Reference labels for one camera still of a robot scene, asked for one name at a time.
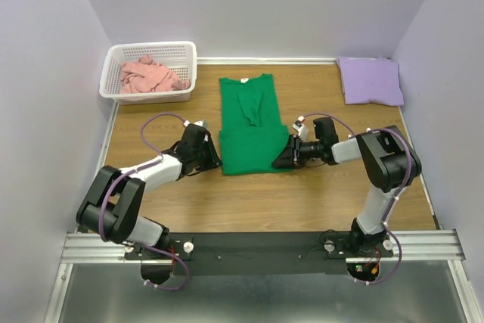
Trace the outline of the green t-shirt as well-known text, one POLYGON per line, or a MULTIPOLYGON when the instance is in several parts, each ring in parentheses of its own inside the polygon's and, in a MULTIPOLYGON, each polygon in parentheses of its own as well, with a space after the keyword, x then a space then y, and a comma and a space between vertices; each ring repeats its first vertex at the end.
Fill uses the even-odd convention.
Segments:
POLYGON ((281 121, 273 75, 219 80, 222 128, 219 144, 225 175, 277 173, 272 163, 289 132, 281 121))

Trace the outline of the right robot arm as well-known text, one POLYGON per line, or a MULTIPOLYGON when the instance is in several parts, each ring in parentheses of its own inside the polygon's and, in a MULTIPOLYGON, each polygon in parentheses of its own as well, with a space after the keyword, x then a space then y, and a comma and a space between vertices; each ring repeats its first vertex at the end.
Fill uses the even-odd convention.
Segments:
POLYGON ((322 244, 331 257, 363 256, 382 247, 389 235, 390 214, 402 193, 421 174, 419 157, 396 126, 369 129, 345 141, 339 140, 330 116, 313 120, 313 126, 316 139, 306 141, 305 117, 299 117, 293 124, 297 133, 288 137, 271 166, 300 169, 310 160, 328 166, 361 160, 371 183, 365 205, 349 231, 325 232, 322 244))

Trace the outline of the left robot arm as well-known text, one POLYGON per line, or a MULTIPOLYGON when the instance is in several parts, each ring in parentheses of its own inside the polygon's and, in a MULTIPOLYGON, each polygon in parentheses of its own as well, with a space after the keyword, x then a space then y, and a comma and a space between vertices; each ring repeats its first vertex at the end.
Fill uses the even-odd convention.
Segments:
POLYGON ((221 165, 204 123, 185 123, 181 139, 152 160, 122 169, 100 168, 79 206, 76 223, 104 241, 142 244, 171 253, 169 229, 139 215, 143 196, 221 165))

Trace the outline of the folded purple t-shirt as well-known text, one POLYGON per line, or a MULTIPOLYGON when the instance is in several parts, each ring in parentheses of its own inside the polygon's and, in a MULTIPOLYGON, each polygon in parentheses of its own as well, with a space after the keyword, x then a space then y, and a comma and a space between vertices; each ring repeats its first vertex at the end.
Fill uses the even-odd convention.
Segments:
POLYGON ((337 59, 345 103, 404 105, 400 89, 399 64, 387 58, 337 59))

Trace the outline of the pink t-shirt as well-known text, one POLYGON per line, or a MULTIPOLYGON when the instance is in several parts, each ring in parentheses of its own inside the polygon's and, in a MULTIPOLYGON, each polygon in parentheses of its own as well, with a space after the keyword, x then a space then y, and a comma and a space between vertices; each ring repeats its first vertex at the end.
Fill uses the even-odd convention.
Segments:
POLYGON ((182 79, 164 64, 156 62, 150 54, 123 63, 119 80, 121 94, 182 91, 191 86, 190 80, 182 79))

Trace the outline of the white plastic basket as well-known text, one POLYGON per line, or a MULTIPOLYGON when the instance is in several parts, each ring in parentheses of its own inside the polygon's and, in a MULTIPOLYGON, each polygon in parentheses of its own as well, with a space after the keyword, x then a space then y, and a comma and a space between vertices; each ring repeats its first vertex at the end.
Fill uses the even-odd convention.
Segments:
POLYGON ((111 47, 99 94, 119 104, 188 101, 197 79, 193 42, 144 42, 111 47))

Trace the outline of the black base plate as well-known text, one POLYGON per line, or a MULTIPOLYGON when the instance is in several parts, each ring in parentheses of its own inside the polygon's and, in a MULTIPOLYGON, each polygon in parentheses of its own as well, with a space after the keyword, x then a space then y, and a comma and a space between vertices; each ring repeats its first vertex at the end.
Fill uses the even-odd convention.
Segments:
POLYGON ((163 281, 170 273, 190 276, 355 273, 375 280, 374 269, 393 255, 388 235, 357 238, 349 231, 268 233, 173 233, 158 253, 140 244, 127 260, 141 261, 141 275, 163 281))

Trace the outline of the aluminium rail frame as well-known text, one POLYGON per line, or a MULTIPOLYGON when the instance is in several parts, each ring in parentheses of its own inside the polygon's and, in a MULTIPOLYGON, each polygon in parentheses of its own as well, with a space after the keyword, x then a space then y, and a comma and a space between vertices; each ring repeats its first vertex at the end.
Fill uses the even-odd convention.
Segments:
MULTIPOLYGON (((370 187, 360 161, 224 176, 213 169, 144 196, 141 214, 173 233, 347 231, 370 187)), ((143 278, 132 246, 78 231, 65 238, 47 321, 481 322, 458 233, 436 222, 417 178, 392 215, 393 255, 357 274, 143 278)))

